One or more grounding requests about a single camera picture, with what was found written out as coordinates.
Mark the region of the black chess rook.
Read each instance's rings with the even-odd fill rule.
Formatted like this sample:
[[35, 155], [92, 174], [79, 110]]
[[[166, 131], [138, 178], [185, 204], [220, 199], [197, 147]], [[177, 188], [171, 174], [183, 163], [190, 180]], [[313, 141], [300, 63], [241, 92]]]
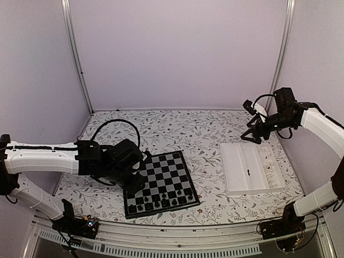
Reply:
[[134, 210], [135, 210], [135, 205], [130, 205], [130, 206], [128, 207], [128, 210], [129, 210], [130, 212], [134, 212]]

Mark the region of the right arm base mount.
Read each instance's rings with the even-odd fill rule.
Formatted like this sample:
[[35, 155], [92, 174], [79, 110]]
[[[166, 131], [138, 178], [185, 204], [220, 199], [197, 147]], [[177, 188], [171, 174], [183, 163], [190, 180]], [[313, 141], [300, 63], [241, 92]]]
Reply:
[[276, 246], [282, 252], [294, 252], [304, 239], [306, 226], [304, 216], [296, 219], [263, 219], [256, 226], [256, 232], [263, 240], [281, 238]]

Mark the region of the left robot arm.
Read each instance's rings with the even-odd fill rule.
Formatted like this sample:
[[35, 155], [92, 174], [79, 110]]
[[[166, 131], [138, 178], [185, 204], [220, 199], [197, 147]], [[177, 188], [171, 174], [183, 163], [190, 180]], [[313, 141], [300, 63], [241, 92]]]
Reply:
[[100, 145], [80, 140], [60, 145], [30, 145], [1, 135], [1, 195], [25, 202], [49, 219], [58, 221], [68, 233], [76, 233], [80, 222], [65, 199], [59, 200], [27, 177], [31, 172], [56, 172], [106, 180], [134, 194], [144, 187], [139, 169], [148, 158], [131, 140]]

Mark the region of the black and white chessboard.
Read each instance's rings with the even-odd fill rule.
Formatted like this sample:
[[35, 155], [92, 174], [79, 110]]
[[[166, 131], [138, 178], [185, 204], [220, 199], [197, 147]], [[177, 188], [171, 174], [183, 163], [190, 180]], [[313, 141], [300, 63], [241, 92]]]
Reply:
[[[145, 187], [134, 195], [128, 192], [123, 193], [126, 219], [153, 216], [195, 207], [200, 204], [197, 191], [181, 150], [153, 155], [151, 160], [139, 170], [139, 173], [145, 177]], [[193, 200], [188, 200], [189, 195], [184, 193], [185, 189], [189, 189], [189, 195], [193, 195]], [[169, 207], [162, 207], [163, 193], [167, 195], [165, 199], [169, 200]], [[144, 197], [148, 197], [149, 201], [145, 202]], [[186, 199], [186, 203], [180, 203], [180, 198], [182, 197]], [[173, 199], [178, 201], [177, 205], [172, 205]], [[159, 208], [154, 207], [155, 202], [160, 202]], [[151, 203], [153, 209], [146, 211], [146, 203]], [[135, 205], [134, 212], [128, 210], [130, 205]], [[138, 205], [143, 207], [142, 211], [137, 209]]]

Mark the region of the white plastic compartment tray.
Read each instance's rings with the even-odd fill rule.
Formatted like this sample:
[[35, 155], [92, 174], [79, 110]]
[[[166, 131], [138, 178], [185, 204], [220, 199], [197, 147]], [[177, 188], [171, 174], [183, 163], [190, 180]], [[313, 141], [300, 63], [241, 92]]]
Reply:
[[267, 194], [285, 188], [281, 170], [268, 143], [221, 144], [220, 152], [228, 195]]

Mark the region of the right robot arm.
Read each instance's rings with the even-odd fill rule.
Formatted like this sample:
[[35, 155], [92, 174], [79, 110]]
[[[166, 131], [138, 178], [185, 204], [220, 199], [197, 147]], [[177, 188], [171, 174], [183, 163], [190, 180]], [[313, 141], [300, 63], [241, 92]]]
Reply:
[[282, 234], [290, 234], [305, 215], [343, 201], [343, 125], [318, 104], [297, 101], [291, 88], [279, 88], [255, 101], [246, 100], [242, 106], [253, 116], [247, 131], [241, 135], [242, 140], [260, 144], [273, 132], [301, 128], [304, 133], [311, 134], [301, 140], [305, 148], [299, 152], [301, 156], [309, 157], [311, 161], [316, 158], [324, 161], [328, 157], [335, 163], [331, 166], [335, 172], [326, 183], [284, 208], [278, 223]]

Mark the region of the black chess bishop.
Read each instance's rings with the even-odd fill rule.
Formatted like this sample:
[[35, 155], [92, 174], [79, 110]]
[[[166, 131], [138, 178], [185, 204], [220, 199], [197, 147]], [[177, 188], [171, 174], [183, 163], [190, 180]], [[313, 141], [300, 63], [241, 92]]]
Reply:
[[146, 211], [149, 211], [149, 210], [151, 210], [151, 209], [153, 209], [152, 204], [151, 204], [151, 203], [146, 203], [146, 204], [145, 204], [145, 210], [146, 210]]

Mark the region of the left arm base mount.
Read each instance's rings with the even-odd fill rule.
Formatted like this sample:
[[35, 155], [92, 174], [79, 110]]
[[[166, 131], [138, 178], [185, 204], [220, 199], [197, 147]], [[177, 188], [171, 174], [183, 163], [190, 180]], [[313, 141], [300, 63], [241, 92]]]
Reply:
[[84, 218], [63, 216], [52, 224], [54, 230], [88, 239], [95, 239], [99, 228], [98, 218], [91, 215]]

